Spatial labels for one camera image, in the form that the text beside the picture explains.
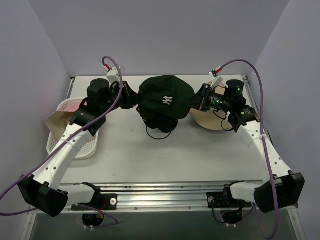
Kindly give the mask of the beige bucket hat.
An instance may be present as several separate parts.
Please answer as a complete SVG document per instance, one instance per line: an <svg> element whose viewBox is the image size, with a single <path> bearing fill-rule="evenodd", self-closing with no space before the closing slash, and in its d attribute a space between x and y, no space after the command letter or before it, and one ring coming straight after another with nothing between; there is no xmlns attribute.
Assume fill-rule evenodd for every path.
<svg viewBox="0 0 320 240"><path fill-rule="evenodd" d="M225 121L226 113L222 110L211 108L209 111L203 112L192 108L189 113L199 126L207 130L224 130L226 132L233 130L231 124Z"/></svg>

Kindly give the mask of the dark green cap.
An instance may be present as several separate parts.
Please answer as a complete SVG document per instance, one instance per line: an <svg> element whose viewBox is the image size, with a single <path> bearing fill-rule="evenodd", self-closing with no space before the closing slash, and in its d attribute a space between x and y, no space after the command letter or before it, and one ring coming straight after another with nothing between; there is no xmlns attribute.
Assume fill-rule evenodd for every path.
<svg viewBox="0 0 320 240"><path fill-rule="evenodd" d="M195 95L194 89L174 75L155 76L146 79L138 89L141 100L140 115L149 120L156 114L174 119L184 119L190 108L184 103Z"/></svg>

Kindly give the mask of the black baseball cap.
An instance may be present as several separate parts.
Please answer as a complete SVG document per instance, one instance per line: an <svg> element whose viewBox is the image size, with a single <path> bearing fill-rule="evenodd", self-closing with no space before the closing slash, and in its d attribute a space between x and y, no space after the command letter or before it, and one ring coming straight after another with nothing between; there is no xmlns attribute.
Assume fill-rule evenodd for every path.
<svg viewBox="0 0 320 240"><path fill-rule="evenodd" d="M163 133L171 133L178 126L179 120L161 113L156 113L152 118L147 119L137 108L137 112L144 124L150 129L159 129Z"/></svg>

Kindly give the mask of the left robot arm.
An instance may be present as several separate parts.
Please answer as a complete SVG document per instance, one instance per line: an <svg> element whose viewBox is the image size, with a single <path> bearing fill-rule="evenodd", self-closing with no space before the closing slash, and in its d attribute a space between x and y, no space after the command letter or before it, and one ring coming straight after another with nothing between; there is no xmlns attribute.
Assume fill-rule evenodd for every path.
<svg viewBox="0 0 320 240"><path fill-rule="evenodd" d="M139 101L139 95L126 81L92 80L87 97L71 117L46 162L20 178L17 185L25 202L50 217L56 217L65 207L77 204L84 204L90 210L97 209L103 200L99 187L88 182L61 186L62 179L80 150L106 122L106 115L117 108L130 110Z"/></svg>

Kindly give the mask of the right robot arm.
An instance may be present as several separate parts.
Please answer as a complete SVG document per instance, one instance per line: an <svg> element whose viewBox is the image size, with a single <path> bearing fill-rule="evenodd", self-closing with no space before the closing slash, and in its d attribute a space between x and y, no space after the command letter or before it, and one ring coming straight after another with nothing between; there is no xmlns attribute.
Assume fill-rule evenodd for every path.
<svg viewBox="0 0 320 240"><path fill-rule="evenodd" d="M211 109L224 112L225 120L245 142L262 173L262 183L236 181L226 185L222 193L223 203L232 207L239 201L246 201L255 204L263 213L297 206L305 179L281 159L264 133L262 118L247 105L243 90L244 82L236 79L226 82L223 94L203 84L194 96L184 102L186 107L201 112Z"/></svg>

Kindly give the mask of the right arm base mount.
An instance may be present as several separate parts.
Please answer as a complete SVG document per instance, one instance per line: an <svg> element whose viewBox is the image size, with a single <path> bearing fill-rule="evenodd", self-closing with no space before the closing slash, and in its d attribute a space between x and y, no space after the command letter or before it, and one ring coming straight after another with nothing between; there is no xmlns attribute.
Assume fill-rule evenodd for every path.
<svg viewBox="0 0 320 240"><path fill-rule="evenodd" d="M207 207L211 209L213 219L219 224L236 227L244 220L244 209L252 204L244 200L234 199L230 190L207 192Z"/></svg>

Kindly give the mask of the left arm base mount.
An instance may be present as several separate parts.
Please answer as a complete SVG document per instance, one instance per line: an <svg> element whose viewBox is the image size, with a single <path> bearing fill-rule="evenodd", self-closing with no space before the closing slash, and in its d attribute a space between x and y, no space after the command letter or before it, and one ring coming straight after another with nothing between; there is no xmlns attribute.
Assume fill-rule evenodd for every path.
<svg viewBox="0 0 320 240"><path fill-rule="evenodd" d="M81 223L84 229L94 229L106 228L111 226L116 226L119 224L119 221L113 215L106 213L109 207L115 207L117 200L112 198L106 198L102 196L97 203L80 203L77 206L82 207L84 210L91 210L96 213L83 213ZM103 224L106 218L112 219L112 222Z"/></svg>

